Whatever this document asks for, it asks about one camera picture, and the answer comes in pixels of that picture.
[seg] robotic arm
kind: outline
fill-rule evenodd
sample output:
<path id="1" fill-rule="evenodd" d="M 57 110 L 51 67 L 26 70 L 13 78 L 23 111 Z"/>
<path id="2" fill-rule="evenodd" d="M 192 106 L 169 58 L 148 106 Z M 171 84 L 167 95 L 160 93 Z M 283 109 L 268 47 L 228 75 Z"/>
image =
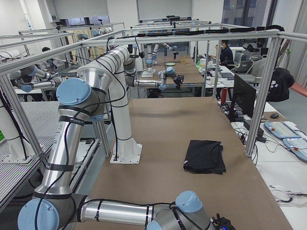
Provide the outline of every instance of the robotic arm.
<path id="1" fill-rule="evenodd" d="M 168 67 L 164 71 L 158 73 L 159 80 L 138 80 L 135 79 L 135 59 L 131 59 L 131 63 L 124 65 L 124 70 L 126 72 L 125 80 L 126 84 L 130 87 L 150 87 L 159 88 L 160 90 L 166 89 L 166 78 L 170 77 L 176 84 L 176 88 L 181 90 L 181 85 L 183 82 L 183 76 L 180 77 L 176 74 L 173 67 Z"/>
<path id="2" fill-rule="evenodd" d="M 148 230 L 214 230 L 202 202 L 192 191 L 181 193 L 174 203 L 134 205 L 91 199 L 90 196 L 74 194 L 70 189 L 82 127 L 86 120 L 103 118 L 108 89 L 118 134 L 111 163 L 136 164 L 140 161 L 142 148 L 132 138 L 124 67 L 120 64 L 124 63 L 128 68 L 131 64 L 129 56 L 127 47 L 118 46 L 80 67 L 79 79 L 68 79 L 58 87 L 58 131 L 43 182 L 19 213 L 19 230 L 58 230 L 68 223 L 87 220 L 143 225 Z"/>
<path id="3" fill-rule="evenodd" d="M 31 81 L 34 77 L 38 77 L 42 80 L 42 82 L 24 82 L 21 76 L 27 75 L 32 77 Z M 14 72 L 10 74 L 10 78 L 12 81 L 13 86 L 18 87 L 19 89 L 23 90 L 24 92 L 30 92 L 33 89 L 53 89 L 57 88 L 61 82 L 61 77 L 52 77 L 50 73 L 44 72 L 37 68 L 35 65 L 31 65 L 24 69 L 21 69 L 20 72 Z"/>
<path id="4" fill-rule="evenodd" d="M 160 43 L 160 44 L 155 44 L 154 45 L 154 49 L 153 49 L 153 52 L 152 52 L 152 60 L 153 60 L 153 63 L 156 65 L 157 64 L 157 52 L 158 52 L 158 48 L 159 46 L 162 45 L 164 46 L 166 49 L 168 49 L 169 51 L 174 51 L 174 60 L 176 60 L 176 57 L 177 55 L 179 54 L 177 52 L 177 46 L 173 46 L 173 47 L 170 47 L 167 43 Z"/>

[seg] black jacket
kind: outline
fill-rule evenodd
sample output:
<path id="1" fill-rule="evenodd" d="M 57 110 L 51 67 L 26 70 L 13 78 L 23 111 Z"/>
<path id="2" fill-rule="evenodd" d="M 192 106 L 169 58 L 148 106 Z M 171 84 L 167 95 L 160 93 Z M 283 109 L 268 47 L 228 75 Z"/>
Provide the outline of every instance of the black jacket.
<path id="1" fill-rule="evenodd" d="M 226 62 L 228 65 L 234 64 L 234 56 L 229 46 L 226 46 L 225 49 L 221 50 L 220 61 L 222 63 Z"/>
<path id="2" fill-rule="evenodd" d="M 289 99 L 289 88 L 294 84 L 294 77 L 289 70 L 276 68 L 273 72 L 268 102 L 282 102 Z"/>

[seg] aluminum frame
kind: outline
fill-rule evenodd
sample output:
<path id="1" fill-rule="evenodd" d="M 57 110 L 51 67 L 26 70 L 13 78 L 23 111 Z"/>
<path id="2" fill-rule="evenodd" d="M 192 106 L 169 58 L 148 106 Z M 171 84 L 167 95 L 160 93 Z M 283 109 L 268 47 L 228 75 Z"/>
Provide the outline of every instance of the aluminum frame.
<path id="1" fill-rule="evenodd" d="M 242 28 L 240 26 L 233 26 L 228 24 L 211 24 L 210 26 L 221 26 L 221 27 L 233 27 L 233 28 Z M 123 29 L 116 32 L 112 32 L 109 34 L 101 35 L 95 38 L 91 38 L 85 41 L 77 42 L 75 44 L 63 46 L 60 48 L 56 48 L 47 52 L 44 52 L 39 55 L 33 55 L 30 57 L 22 58 L 20 60 L 15 60 L 10 63 L 5 63 L 0 66 L 0 77 L 16 71 L 18 69 L 25 68 L 30 66 L 36 62 L 44 60 L 46 58 L 51 58 L 65 52 L 69 52 L 72 50 L 80 49 L 82 47 L 91 47 L 91 46 L 105 46 L 107 40 L 103 40 L 108 37 L 112 37 L 118 34 L 124 34 L 130 32 L 130 29 Z M 298 33 L 287 33 L 287 32 L 279 32 L 279 31 L 261 31 L 261 32 L 247 32 L 247 33 L 226 33 L 226 34 L 201 34 L 201 35 L 192 35 L 192 36 L 168 36 L 168 37 L 142 37 L 138 38 L 137 42 L 139 44 L 149 44 L 149 43 L 163 43 L 163 42 L 184 42 L 184 41 L 210 41 L 210 40 L 232 40 L 232 39 L 244 39 L 244 38 L 272 38 L 272 43 L 269 48 L 269 53 L 265 65 L 265 69 L 262 76 L 262 81 L 260 83 L 260 92 L 258 97 L 258 102 L 256 103 L 255 115 L 252 119 L 251 128 L 249 131 L 249 138 L 246 145 L 246 154 L 250 157 L 252 155 L 253 144 L 256 140 L 256 134 L 258 130 L 258 121 L 260 121 L 260 111 L 263 111 L 265 105 L 265 99 L 267 95 L 268 82 L 270 82 L 273 72 L 273 64 L 276 60 L 276 53 L 279 49 L 279 42 L 281 39 L 290 39 L 300 42 L 307 43 L 307 35 L 306 34 L 298 34 Z M 109 45 L 129 45 L 135 44 L 134 38 L 125 38 L 125 39 L 111 39 L 108 43 Z"/>
<path id="2" fill-rule="evenodd" d="M 30 40 L 23 40 L 24 36 L 20 36 L 19 38 L 21 38 L 22 41 L 5 43 L 3 45 L 0 45 L 0 49 L 7 49 L 7 48 L 11 48 L 11 47 L 16 47 L 16 46 L 24 46 L 24 45 L 27 45 L 27 44 L 32 44 L 32 43 L 36 43 L 36 42 L 47 41 L 47 40 L 52 40 L 52 39 L 57 39 L 57 38 L 63 38 L 63 37 L 68 37 L 68 36 L 74 37 L 74 33 L 60 33 L 60 34 L 55 34 L 55 35 L 51 35 L 51 36 L 44 36 L 44 37 L 40 37 L 40 38 L 30 39 Z"/>
<path id="3" fill-rule="evenodd" d="M 52 32 L 52 31 L 57 31 L 57 32 L 63 32 L 65 30 L 90 30 L 90 29 L 99 29 L 99 28 L 104 28 L 104 27 L 110 27 L 113 25 L 120 25 L 123 24 L 123 27 L 125 28 L 125 23 L 106 23 L 106 24 L 94 24 L 94 25 L 83 25 L 83 26 L 64 26 L 60 27 L 59 30 L 57 28 L 54 29 L 41 29 L 41 30 L 20 30 L 18 33 L 44 33 L 44 32 Z"/>

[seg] white wall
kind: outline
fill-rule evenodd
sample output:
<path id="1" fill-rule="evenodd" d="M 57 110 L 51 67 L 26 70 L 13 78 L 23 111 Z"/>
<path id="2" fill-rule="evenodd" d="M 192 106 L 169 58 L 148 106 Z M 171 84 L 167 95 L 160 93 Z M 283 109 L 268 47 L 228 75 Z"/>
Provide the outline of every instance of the white wall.
<path id="1" fill-rule="evenodd" d="M 199 19 L 201 21 L 212 21 L 212 23 L 220 23 L 222 21 L 223 5 L 224 0 L 193 0 L 193 19 Z M 210 55 L 215 55 L 216 44 L 217 41 L 210 41 Z M 192 53 L 194 46 L 193 43 L 191 43 L 191 46 Z M 198 53 L 205 54 L 206 50 L 207 42 L 198 42 Z"/>
<path id="2" fill-rule="evenodd" d="M 138 0 L 140 20 L 192 16 L 193 0 Z"/>
<path id="3" fill-rule="evenodd" d="M 54 0 L 54 6 L 59 19 L 107 15 L 106 0 Z"/>
<path id="4" fill-rule="evenodd" d="M 281 25 L 286 32 L 293 32 L 302 0 L 278 0 L 273 24 Z"/>
<path id="5" fill-rule="evenodd" d="M 110 23 L 125 23 L 126 28 L 138 24 L 136 0 L 107 0 Z M 114 30 L 122 29 L 122 25 L 114 26 Z"/>
<path id="6" fill-rule="evenodd" d="M 30 14 L 32 29 L 34 30 L 46 29 L 46 25 L 45 25 L 38 1 L 37 0 L 26 0 L 25 3 L 28 9 L 28 12 Z M 50 41 L 42 41 L 42 42 L 38 42 L 35 44 L 29 44 L 27 46 L 30 49 L 31 54 L 42 53 L 42 48 L 46 46 L 52 48 Z"/>

